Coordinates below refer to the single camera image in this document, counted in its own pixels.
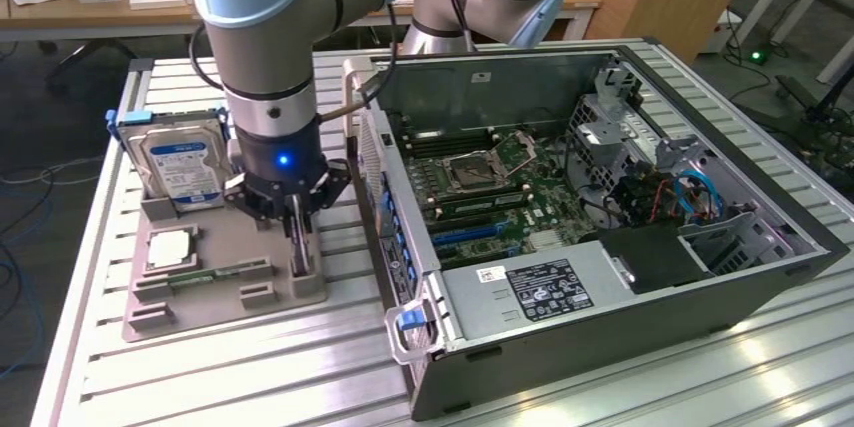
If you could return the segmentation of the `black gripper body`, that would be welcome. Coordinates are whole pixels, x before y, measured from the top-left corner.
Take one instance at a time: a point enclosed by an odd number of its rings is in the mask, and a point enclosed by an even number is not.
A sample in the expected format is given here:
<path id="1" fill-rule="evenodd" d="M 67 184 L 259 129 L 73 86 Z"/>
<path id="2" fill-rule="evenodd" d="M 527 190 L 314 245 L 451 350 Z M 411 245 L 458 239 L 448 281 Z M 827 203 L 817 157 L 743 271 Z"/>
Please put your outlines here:
<path id="1" fill-rule="evenodd" d="M 282 182 L 291 194 L 300 194 L 300 178 L 311 165 L 326 159 L 319 127 L 320 121 L 312 119 L 296 132 L 274 137 L 236 127 L 243 171 L 266 180 Z"/>

